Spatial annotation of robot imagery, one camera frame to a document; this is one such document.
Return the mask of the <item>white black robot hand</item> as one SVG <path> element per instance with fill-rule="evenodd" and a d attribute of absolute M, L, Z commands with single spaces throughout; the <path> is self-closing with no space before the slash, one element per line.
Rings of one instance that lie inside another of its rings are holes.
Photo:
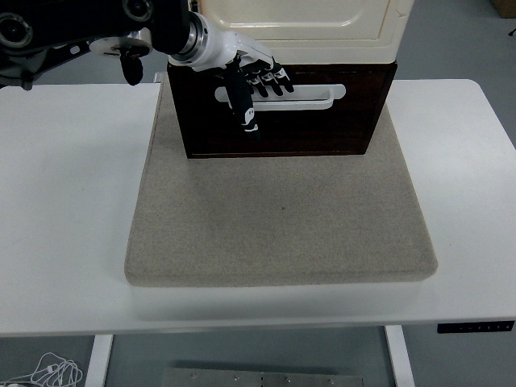
<path fill-rule="evenodd" d="M 197 72 L 216 71 L 242 130 L 250 139 L 260 140 L 252 93 L 258 91 L 264 98 L 269 89 L 277 96 L 284 91 L 292 93 L 287 72 L 263 44 L 234 31 L 220 30 L 199 13 L 192 16 L 198 40 L 189 66 Z"/>

